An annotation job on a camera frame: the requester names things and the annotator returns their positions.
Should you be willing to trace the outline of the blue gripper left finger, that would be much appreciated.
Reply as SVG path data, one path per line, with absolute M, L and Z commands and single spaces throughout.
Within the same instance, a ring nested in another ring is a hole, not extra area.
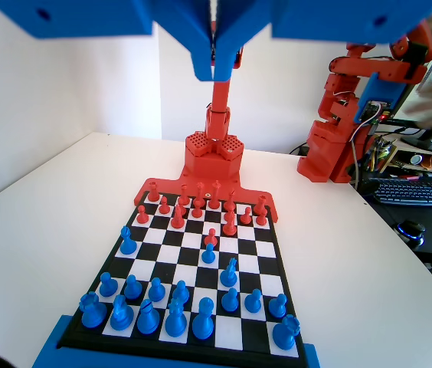
M 213 81 L 211 4 L 204 0 L 146 1 L 148 17 L 167 31 L 191 55 L 195 76 Z

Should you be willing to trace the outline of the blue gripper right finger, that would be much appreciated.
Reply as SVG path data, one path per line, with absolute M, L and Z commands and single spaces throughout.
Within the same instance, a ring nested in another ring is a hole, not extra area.
M 242 47 L 271 20 L 273 1 L 217 1 L 214 34 L 214 81 L 231 79 L 241 65 Z

